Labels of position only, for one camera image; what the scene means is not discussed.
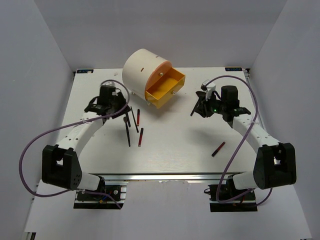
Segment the black fan makeup brush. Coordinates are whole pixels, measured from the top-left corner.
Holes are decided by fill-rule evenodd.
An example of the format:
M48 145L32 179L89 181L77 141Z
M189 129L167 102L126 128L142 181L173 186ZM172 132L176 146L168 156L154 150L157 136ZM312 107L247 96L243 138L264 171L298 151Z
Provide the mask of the black fan makeup brush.
M197 102L195 103L195 106L193 107L190 116L192 117L194 113L199 114L201 117L206 117L206 93L203 91L196 91L195 94L198 97Z

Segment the black small makeup brush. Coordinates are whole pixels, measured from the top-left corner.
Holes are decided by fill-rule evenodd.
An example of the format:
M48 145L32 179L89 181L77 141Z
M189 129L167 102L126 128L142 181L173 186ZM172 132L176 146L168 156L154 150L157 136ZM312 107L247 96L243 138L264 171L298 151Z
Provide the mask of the black small makeup brush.
M127 141L128 141L128 146L131 147L131 140L130 140L130 131L129 131L129 124L127 117L123 117L123 121L125 123L125 129L126 129L126 136L127 136Z

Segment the black round-head makeup brush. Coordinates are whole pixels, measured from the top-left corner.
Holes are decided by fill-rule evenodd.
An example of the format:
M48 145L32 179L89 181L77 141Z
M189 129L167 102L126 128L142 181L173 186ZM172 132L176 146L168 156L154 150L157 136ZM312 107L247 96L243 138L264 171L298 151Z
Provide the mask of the black round-head makeup brush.
M130 122L130 118L129 118L128 112L125 113L125 117L126 117L126 122L128 124L128 127L130 128L131 127L131 122Z

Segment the thin black liner brush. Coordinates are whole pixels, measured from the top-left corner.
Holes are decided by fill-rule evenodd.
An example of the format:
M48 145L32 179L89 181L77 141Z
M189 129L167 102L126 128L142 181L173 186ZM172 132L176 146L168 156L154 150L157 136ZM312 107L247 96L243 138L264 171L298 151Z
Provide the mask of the thin black liner brush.
M133 118L133 122L134 122L134 126L135 126L135 129L136 129L136 132L139 133L136 117L135 117L135 114L134 114L132 106L130 107L130 110L131 110L131 114L132 114L132 118Z

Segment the yellow drawer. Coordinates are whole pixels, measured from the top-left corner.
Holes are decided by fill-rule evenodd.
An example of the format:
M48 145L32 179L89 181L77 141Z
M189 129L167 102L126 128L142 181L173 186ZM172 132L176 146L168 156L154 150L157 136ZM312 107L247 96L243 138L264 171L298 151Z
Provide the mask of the yellow drawer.
M144 91L145 99L153 104L157 109L166 104L185 84L186 75L171 68L167 73Z

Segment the orange top drawer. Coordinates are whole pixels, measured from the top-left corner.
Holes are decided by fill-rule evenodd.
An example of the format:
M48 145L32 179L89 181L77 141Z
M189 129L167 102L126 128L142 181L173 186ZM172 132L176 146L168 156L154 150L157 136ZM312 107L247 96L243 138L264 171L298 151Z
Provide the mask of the orange top drawer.
M159 66L155 68L155 70L150 74L146 85L145 91L147 91L150 87L152 87L162 76L172 68L172 63L170 61L164 61Z

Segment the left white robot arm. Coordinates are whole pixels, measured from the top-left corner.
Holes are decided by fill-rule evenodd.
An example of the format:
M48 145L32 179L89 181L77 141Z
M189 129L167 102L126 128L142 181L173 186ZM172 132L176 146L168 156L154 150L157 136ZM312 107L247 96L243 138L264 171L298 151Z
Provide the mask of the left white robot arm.
M83 172L79 157L94 134L109 118L117 118L130 108L121 90L112 85L102 85L99 95L84 109L84 113L72 130L55 145L47 145L42 151L42 181L66 190L87 190L99 200L105 196L103 178Z

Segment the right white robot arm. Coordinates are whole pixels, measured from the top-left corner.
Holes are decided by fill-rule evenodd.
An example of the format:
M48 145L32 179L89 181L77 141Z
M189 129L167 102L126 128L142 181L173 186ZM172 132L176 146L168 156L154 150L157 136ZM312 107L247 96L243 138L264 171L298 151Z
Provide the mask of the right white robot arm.
M222 115L223 120L243 136L256 153L252 171L228 177L226 195L236 200L243 195L244 190L264 190L295 184L297 170L294 146L291 143L281 143L254 123L251 112L240 106L236 86L223 86L220 96L216 96L215 92L215 86L202 85L201 90L196 92L198 101L193 112L203 118L209 118L213 114Z

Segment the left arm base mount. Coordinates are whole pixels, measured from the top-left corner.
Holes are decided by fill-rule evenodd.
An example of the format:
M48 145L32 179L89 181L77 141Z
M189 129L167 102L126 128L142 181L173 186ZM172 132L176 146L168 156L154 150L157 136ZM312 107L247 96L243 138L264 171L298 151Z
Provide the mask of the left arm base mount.
M83 210L120 210L125 203L127 182L106 181L102 193L89 193L78 190L75 194L74 209Z

